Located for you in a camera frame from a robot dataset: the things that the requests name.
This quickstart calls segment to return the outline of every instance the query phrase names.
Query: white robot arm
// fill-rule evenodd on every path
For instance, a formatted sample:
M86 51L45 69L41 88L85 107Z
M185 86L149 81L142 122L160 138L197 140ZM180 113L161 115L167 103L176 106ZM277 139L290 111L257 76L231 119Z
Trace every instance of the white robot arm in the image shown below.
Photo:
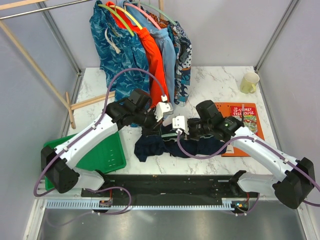
M98 125L96 123L101 115L84 130L55 149L46 146L41 150L42 169L63 152L45 176L59 193L66 193L72 188L98 190L105 182L104 174L98 170L77 168L78 162L102 140L132 123L142 126L143 131L147 133L157 133L163 119L173 113L173 106L167 102L167 97L161 99L162 102L147 111L146 106L150 102L150 96L140 89L135 89L130 97L108 104Z
M179 136L183 133L187 139L198 140L203 136L213 135L249 154L272 173L261 175L238 171L229 181L234 184L235 191L240 188L247 193L275 195L284 205L296 209L314 188L309 180L293 168L296 166L314 180L314 165L306 157L298 160L276 149L251 132L248 127L244 127L238 119L233 116L223 117L211 100L199 103L196 110L200 120L191 121L184 116L173 119L173 129L177 130ZM207 159L215 155L214 153L211 156L193 156L182 149L179 142L178 145L187 156L196 159Z

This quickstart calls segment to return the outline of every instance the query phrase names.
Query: wooden frame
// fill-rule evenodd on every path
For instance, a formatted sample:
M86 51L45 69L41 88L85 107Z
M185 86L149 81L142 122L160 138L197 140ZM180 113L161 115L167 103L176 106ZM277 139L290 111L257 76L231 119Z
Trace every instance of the wooden frame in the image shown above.
M29 4L35 4L44 2L46 0L22 0L17 1L13 3L3 4L0 5L0 10L5 9L11 9L16 8L20 6L25 6ZM164 0L158 0L158 5L160 10L164 10ZM23 56L26 58L26 60L30 63L30 65L34 68L34 70L40 75L40 77L43 79L43 81L48 85L48 87L53 91L54 95L60 100L60 102L66 107L69 113L69 119L70 124L73 129L76 128L75 118L73 114L73 110L83 108L85 106L88 106L90 104L94 104L100 101L103 101L106 99L105 95L96 96L93 98L90 98L88 100L77 102L75 104L71 104L69 93L65 93L66 99L58 92L56 87L53 85L53 83L50 81L50 79L46 76L46 74L42 71L40 66L36 63L36 61L32 58L32 56L28 53L28 51L24 48L24 46L19 42L17 37L14 35L14 33L9 29L9 27L4 23L3 20L0 20L0 28L4 31L4 33L8 36L8 38L12 41L12 43L16 46L16 48L23 54ZM109 98L112 98L115 96L115 92L110 92Z

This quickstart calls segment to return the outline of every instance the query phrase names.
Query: dark blue clothing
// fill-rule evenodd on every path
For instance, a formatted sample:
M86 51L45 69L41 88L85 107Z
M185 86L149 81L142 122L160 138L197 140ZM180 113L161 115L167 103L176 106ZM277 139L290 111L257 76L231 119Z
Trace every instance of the dark blue clothing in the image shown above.
M172 131L172 124L161 127L162 134L174 133ZM196 140L181 139L180 143L182 147L192 155L211 155L218 151L225 143L219 141L215 137L200 138ZM220 154L224 154L227 148L225 148ZM179 148L177 141L170 140L164 141L159 135L142 135L134 146L134 154L140 162L145 162L148 156L159 156L163 153L170 153L174 157L189 158Z

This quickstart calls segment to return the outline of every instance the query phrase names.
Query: orange shirt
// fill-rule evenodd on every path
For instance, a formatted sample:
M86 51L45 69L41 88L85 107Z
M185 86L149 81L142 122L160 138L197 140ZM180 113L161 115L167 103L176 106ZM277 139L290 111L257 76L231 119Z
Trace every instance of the orange shirt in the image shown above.
M115 5L112 1L108 1L105 5L112 6ZM153 39L152 36L150 36L150 33L148 30L144 27L143 29L139 29L139 27L134 26L130 19L127 18L126 14L120 10L116 11L117 14L120 15L120 17L128 24L128 26L131 28L132 31L134 31L139 39L140 42L145 50L146 58L149 63L149 72L155 76L156 79L160 82L160 84L163 87L165 95L168 97L169 100L169 93L168 88L166 85L166 79L165 79L165 72L164 72L164 65L162 62L162 56L160 53L160 50ZM126 27L123 25L123 23L112 14L116 24L122 28L125 29ZM161 89L159 85L153 81L153 78L150 77L150 96L152 99L152 107L155 107L158 102L161 102Z

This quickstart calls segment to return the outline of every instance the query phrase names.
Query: gray floor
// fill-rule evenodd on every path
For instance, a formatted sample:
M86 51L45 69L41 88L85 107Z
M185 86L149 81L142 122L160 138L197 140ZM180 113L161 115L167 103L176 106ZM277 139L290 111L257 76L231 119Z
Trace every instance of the gray floor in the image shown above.
M87 210L47 209L52 224ZM203 210L132 210L122 215L89 214L54 228L44 220L38 240L305 240L296 210L260 201L248 216Z

